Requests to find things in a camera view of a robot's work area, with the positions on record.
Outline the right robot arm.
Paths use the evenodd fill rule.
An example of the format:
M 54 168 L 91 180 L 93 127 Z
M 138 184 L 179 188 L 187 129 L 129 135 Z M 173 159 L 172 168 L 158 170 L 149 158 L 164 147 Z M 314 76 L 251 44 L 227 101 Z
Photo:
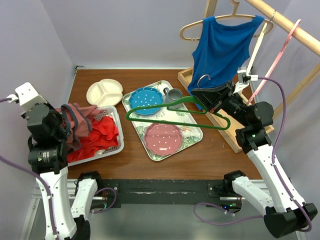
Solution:
M 265 128 L 273 124 L 274 109 L 268 102 L 245 104 L 227 82 L 214 88 L 195 88 L 191 94 L 205 110 L 216 114 L 223 110 L 243 125 L 236 129 L 236 141 L 259 171 L 269 191 L 256 187 L 239 170 L 224 176 L 223 192 L 230 197 L 244 197 L 263 218 L 268 231 L 280 238 L 295 231 L 309 232 L 318 210 L 297 192 L 276 157 L 276 143 L 272 143 Z

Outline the maroon motorcycle tank top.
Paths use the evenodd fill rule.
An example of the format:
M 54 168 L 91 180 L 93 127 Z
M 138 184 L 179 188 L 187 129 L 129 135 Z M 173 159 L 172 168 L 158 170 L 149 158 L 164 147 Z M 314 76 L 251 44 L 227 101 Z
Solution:
M 62 125 L 67 133 L 67 145 L 72 150 L 82 147 L 81 139 L 93 130 L 93 121 L 103 112 L 96 105 L 81 107 L 78 103 L 67 103 L 56 109 L 62 116 Z

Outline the pink plastic hanger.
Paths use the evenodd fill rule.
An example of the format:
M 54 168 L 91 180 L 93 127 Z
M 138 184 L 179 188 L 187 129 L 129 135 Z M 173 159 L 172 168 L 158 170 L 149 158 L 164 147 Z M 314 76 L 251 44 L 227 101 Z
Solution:
M 301 23 L 301 19 L 298 19 L 295 24 L 293 25 L 293 27 L 291 28 L 290 32 L 288 33 L 282 48 L 280 49 L 280 52 L 277 54 L 276 58 L 274 59 L 273 63 L 271 64 L 270 68 L 268 69 L 267 73 L 265 74 L 265 78 L 269 78 L 271 76 L 271 73 L 274 71 L 275 67 L 277 66 L 278 62 L 280 61 L 280 59 L 282 58 L 287 45 L 289 43 L 289 41 L 291 40 L 291 38 L 293 37 L 293 33 L 295 32 L 296 28 L 300 25 Z M 251 102 L 254 100 L 254 97 L 261 91 L 261 89 L 263 88 L 263 86 L 265 85 L 266 80 L 263 79 L 260 84 L 258 85 L 258 87 L 256 88 L 256 90 L 252 93 L 251 97 L 248 99 L 247 101 L 247 105 L 251 104 Z

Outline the green velvet hanger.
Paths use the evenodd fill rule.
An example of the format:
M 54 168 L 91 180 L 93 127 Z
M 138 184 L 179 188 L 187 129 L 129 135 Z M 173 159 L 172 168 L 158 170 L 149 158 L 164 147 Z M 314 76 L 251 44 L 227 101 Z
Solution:
M 191 110 L 185 110 L 180 109 L 180 105 L 184 105 L 185 103 L 192 103 L 195 105 L 201 106 L 202 111 L 191 111 Z M 171 112 L 178 112 L 178 113 L 186 113 L 186 114 L 200 114 L 205 115 L 209 111 L 202 105 L 201 102 L 197 100 L 194 96 L 183 96 L 181 99 L 172 102 L 172 103 L 165 103 L 163 100 L 162 104 L 157 105 L 151 105 L 151 106 L 143 106 L 143 107 L 136 107 L 136 108 L 130 108 L 128 112 L 125 115 L 125 118 L 128 121 L 131 122 L 143 122 L 143 123 L 157 123 L 157 124 L 169 124 L 169 125 L 177 125 L 177 126 L 186 126 L 186 127 L 196 127 L 196 128 L 208 128 L 208 129 L 215 129 L 215 130 L 221 130 L 225 131 L 228 130 L 231 126 L 231 121 L 228 117 L 222 116 L 219 113 L 214 113 L 215 116 L 218 118 L 226 121 L 226 126 L 213 126 L 213 125 L 204 125 L 204 124 L 197 124 L 197 123 L 187 123 L 187 122 L 178 122 L 178 121 L 169 121 L 169 120 L 156 120 L 156 119 L 144 119 L 144 118 L 136 118 L 132 117 L 131 115 L 133 113 L 138 113 L 138 115 L 141 116 L 151 116 L 155 113 L 157 113 L 162 108 L 167 109 Z

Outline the red tank top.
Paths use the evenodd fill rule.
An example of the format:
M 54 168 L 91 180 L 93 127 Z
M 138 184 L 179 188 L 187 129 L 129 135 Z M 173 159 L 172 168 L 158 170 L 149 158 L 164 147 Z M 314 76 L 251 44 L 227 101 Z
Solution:
M 94 119 L 92 123 L 90 134 L 80 138 L 81 148 L 68 154 L 68 163 L 91 158 L 97 151 L 119 145 L 119 131 L 112 117 L 103 116 L 100 120 Z

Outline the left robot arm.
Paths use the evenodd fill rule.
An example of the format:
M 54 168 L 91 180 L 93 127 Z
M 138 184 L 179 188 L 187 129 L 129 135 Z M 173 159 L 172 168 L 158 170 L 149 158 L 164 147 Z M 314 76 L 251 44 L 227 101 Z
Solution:
M 48 103 L 37 103 L 26 112 L 28 162 L 36 174 L 44 207 L 47 240 L 88 240 L 89 213 L 94 196 L 104 190 L 97 171 L 82 173 L 73 202 L 68 194 L 67 133 L 62 116 Z

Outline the cream wooden hanger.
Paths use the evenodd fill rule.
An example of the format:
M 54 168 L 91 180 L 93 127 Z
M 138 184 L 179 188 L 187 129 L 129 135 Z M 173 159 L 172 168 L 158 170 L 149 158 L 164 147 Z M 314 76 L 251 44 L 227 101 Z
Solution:
M 247 69 L 246 69 L 246 75 L 249 75 L 250 72 L 251 72 L 251 70 L 252 70 L 253 63 L 254 63 L 255 58 L 256 58 L 256 56 L 257 56 L 257 53 L 258 53 L 258 51 L 259 51 L 259 49 L 260 49 L 260 46 L 261 46 L 261 44 L 262 44 L 264 35 L 268 32 L 268 31 L 267 31 L 267 27 L 268 27 L 268 25 L 273 24 L 273 23 L 272 23 L 272 20 L 273 20 L 273 18 L 274 18 L 274 16 L 275 16 L 276 12 L 277 12 L 277 11 L 274 10 L 272 16 L 271 16 L 271 17 L 269 18 L 269 20 L 268 20 L 266 23 L 264 23 L 264 25 L 262 26 L 260 34 L 257 35 L 257 41 L 256 41 L 256 44 L 255 44 L 255 46 L 254 46 L 254 49 L 253 49 L 251 58 L 250 58 L 250 60 L 249 60 L 249 63 L 248 63 Z

